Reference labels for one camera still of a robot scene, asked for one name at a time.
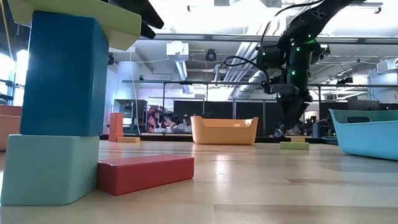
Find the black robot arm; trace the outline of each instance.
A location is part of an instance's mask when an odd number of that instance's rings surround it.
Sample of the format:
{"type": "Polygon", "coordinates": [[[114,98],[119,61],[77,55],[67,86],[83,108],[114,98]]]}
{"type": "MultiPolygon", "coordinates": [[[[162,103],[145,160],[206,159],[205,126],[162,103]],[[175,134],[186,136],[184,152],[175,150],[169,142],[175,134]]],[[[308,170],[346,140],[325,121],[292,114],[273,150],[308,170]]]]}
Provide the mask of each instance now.
{"type": "Polygon", "coordinates": [[[316,37],[329,20],[349,4],[365,0],[324,0],[318,6],[298,15],[285,30],[277,45],[261,44],[257,54],[257,66],[266,73],[268,68],[280,68],[285,64],[285,74],[279,83],[268,79],[262,83],[267,93],[278,93],[278,101],[284,113],[284,128],[297,124],[312,101],[307,88],[310,65],[323,53],[316,37]]]}

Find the floor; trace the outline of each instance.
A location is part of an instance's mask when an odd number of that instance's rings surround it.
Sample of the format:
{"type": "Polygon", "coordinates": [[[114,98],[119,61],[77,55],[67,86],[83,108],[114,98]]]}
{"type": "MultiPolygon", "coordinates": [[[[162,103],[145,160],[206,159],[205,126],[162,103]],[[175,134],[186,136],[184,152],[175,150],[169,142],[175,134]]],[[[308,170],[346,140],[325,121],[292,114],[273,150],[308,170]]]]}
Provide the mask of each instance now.
{"type": "MultiPolygon", "coordinates": [[[[113,197],[95,191],[64,207],[0,207],[8,223],[397,223],[398,162],[278,144],[101,141],[99,158],[195,157],[195,176],[113,197]]],[[[0,168],[4,166],[0,154],[0,168]]]]}

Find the yellow-green block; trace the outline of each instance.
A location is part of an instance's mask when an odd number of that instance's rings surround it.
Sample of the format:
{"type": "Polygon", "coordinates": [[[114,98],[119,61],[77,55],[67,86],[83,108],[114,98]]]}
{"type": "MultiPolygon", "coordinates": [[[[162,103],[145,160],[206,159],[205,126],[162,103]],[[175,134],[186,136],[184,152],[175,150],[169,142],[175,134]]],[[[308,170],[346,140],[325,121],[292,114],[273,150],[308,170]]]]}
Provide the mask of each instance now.
{"type": "Polygon", "coordinates": [[[280,149],[309,150],[310,143],[307,143],[307,142],[281,142],[280,149]]]}

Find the light blue bin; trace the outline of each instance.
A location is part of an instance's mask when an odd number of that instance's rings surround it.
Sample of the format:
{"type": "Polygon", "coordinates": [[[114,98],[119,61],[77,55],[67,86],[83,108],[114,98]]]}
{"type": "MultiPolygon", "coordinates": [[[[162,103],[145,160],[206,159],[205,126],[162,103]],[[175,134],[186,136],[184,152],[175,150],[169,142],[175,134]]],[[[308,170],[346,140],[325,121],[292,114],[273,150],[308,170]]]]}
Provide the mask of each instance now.
{"type": "Polygon", "coordinates": [[[330,114],[343,152],[398,160],[398,111],[330,110],[330,114]]]}

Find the light green block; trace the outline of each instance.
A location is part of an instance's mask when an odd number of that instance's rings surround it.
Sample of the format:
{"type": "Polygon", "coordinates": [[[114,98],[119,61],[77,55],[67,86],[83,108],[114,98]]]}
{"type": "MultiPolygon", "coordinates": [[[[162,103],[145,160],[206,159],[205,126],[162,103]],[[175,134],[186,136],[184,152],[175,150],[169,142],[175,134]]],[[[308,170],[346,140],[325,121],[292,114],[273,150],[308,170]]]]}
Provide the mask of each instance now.
{"type": "Polygon", "coordinates": [[[309,150],[310,143],[307,143],[307,142],[281,142],[280,149],[309,150]]]}
{"type": "Polygon", "coordinates": [[[67,205],[96,188],[98,136],[8,139],[1,205],[67,205]]]}

